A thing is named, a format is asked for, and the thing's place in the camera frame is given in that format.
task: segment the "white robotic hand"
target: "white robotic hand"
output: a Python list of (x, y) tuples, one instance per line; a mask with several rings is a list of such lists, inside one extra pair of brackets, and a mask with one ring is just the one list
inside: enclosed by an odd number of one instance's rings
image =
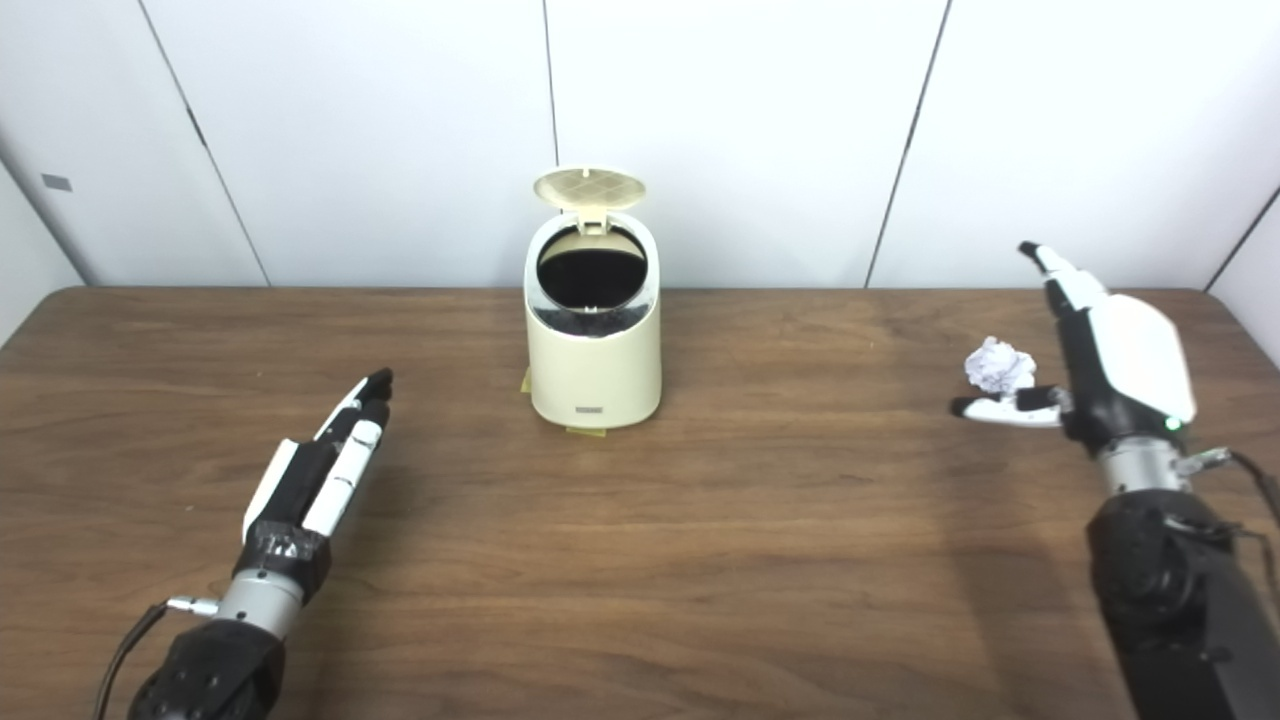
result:
[(1070, 391), (1038, 387), (1001, 400), (956, 398), (952, 414), (1019, 427), (1061, 424), (1091, 452), (1119, 437), (1174, 436), (1190, 423), (1196, 398), (1172, 322), (1135, 297), (1110, 293), (1048, 247), (1024, 242), (1019, 250), (1044, 274)]
[[(305, 502), (308, 506), (305, 515), (293, 518), (293, 521), (301, 521), (302, 528), (315, 530), (324, 537), (333, 536), (347, 510), (347, 503), (360, 486), (365, 468), (369, 466), (381, 441), (383, 428), (387, 424), (384, 410), (387, 400), (390, 398), (390, 370), (379, 370), (356, 383), (356, 387), (334, 406), (312, 438), (312, 443), (333, 447), (334, 452), (329, 457), (323, 460), (298, 457), (302, 443), (292, 439), (280, 441), (244, 511), (242, 541), (247, 541), (250, 528), (266, 510), (271, 498), (278, 497), (280, 480), (291, 474), (297, 478), (294, 484), (302, 483), (302, 487), (289, 488), (283, 493), (289, 496), (285, 501), (291, 505)], [(370, 401), (376, 402), (366, 409)]]

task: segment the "trash can lid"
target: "trash can lid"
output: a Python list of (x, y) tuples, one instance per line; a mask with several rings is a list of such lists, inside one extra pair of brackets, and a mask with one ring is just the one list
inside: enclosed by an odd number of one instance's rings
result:
[(571, 165), (538, 178), (534, 192), (561, 210), (596, 215), (640, 202), (644, 183), (621, 170)]

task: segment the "gray sticker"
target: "gray sticker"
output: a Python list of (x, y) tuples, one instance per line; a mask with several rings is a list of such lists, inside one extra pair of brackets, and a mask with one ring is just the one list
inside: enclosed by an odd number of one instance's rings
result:
[(49, 176), (41, 173), (40, 177), (45, 181), (45, 187), (50, 190), (65, 190), (67, 192), (72, 191), (72, 181), (64, 178), (63, 176)]

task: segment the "cream trash can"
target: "cream trash can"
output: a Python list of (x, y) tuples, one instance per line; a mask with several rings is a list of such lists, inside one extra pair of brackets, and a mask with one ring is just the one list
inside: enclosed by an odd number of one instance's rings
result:
[(525, 260), (534, 409), (570, 428), (639, 423), (662, 398), (658, 249), (640, 220), (614, 210), (639, 202), (644, 184), (572, 167), (534, 192), (563, 210), (538, 228)]

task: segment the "open lid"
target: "open lid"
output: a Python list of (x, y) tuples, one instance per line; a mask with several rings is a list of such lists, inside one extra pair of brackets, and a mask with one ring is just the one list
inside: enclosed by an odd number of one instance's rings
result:
[(534, 182), (545, 202), (577, 213), (582, 234), (609, 232), (609, 210), (623, 210), (644, 199), (644, 183), (621, 172), (588, 165), (556, 168)]

